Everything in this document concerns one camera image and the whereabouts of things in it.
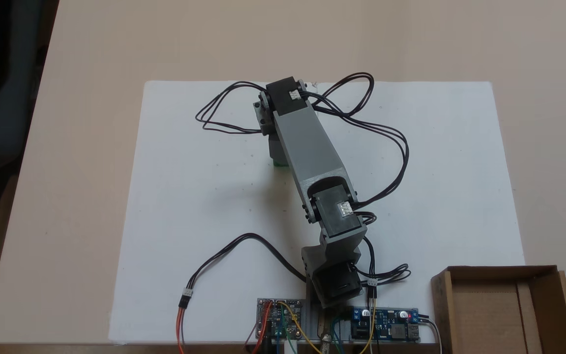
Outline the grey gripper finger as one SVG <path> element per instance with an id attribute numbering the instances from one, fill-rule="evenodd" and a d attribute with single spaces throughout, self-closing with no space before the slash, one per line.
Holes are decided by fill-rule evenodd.
<path id="1" fill-rule="evenodd" d="M 269 135 L 269 153 L 273 161 L 287 161 L 283 144 L 277 134 Z"/>

